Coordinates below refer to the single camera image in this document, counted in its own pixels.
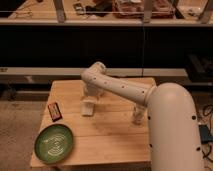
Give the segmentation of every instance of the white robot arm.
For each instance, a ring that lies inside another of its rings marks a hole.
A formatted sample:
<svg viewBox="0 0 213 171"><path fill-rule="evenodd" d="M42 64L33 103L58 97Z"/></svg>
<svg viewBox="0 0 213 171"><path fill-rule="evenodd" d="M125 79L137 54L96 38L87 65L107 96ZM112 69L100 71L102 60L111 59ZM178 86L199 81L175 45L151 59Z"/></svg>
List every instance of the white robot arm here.
<svg viewBox="0 0 213 171"><path fill-rule="evenodd" d="M153 171L204 171L196 109L182 86L165 83L158 87L111 78L96 62L81 77L87 95L100 89L147 106Z"/></svg>

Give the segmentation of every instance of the wooden table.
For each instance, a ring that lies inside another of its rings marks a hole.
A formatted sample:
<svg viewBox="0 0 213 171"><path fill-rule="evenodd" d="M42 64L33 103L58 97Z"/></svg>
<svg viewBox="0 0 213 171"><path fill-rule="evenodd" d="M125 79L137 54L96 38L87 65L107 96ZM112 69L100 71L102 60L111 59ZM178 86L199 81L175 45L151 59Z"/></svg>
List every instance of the wooden table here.
<svg viewBox="0 0 213 171"><path fill-rule="evenodd" d="M133 81L155 85L152 78L134 78ZM83 96L81 80L54 81L47 104L57 102L63 119L56 123L67 125L74 134L74 150L57 166L112 164L139 162L150 165L147 117L141 125L131 122L133 103L105 92L95 106L93 117L81 115ZM40 131L54 124L47 107ZM47 166L33 152L31 167Z"/></svg>

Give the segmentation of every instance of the cable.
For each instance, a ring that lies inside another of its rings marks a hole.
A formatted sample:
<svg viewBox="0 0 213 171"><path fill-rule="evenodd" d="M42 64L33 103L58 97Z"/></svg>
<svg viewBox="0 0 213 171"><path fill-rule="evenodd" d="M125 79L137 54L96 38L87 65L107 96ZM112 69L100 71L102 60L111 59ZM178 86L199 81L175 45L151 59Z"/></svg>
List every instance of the cable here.
<svg viewBox="0 0 213 171"><path fill-rule="evenodd" d="M209 130L210 132L212 131L212 116L213 116L213 105L210 104L210 105L206 105L203 107L203 110L202 110L202 115L204 117L209 117Z"/></svg>
<svg viewBox="0 0 213 171"><path fill-rule="evenodd" d="M142 25L142 31L143 31L143 45L142 45L142 58L141 58L141 76L144 76L144 63L145 63L145 48L146 48L146 32L145 27Z"/></svg>

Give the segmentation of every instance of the green bowl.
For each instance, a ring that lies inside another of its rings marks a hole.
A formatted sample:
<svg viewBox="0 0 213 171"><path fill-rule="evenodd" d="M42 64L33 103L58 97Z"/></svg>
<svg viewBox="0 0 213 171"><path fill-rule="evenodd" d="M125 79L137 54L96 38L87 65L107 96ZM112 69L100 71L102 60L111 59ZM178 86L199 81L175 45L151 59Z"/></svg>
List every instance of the green bowl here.
<svg viewBox="0 0 213 171"><path fill-rule="evenodd" d="M73 148L72 131L63 124L54 124L45 128L35 141L35 154L46 164L61 161Z"/></svg>

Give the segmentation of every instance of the floor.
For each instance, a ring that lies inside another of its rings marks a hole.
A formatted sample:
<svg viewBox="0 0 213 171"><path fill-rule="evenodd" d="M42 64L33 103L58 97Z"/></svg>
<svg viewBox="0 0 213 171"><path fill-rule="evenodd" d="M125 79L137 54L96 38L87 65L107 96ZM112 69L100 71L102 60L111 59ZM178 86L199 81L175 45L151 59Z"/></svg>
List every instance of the floor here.
<svg viewBox="0 0 213 171"><path fill-rule="evenodd" d="M41 122L50 88L47 86L0 86L0 170L2 171L50 171L50 168L33 169L29 167L34 141ZM197 111L203 106L213 104L213 91L192 90ZM213 164L205 159L206 171L213 170ZM115 171L148 171L140 165L85 166L64 168L62 170L115 170Z"/></svg>

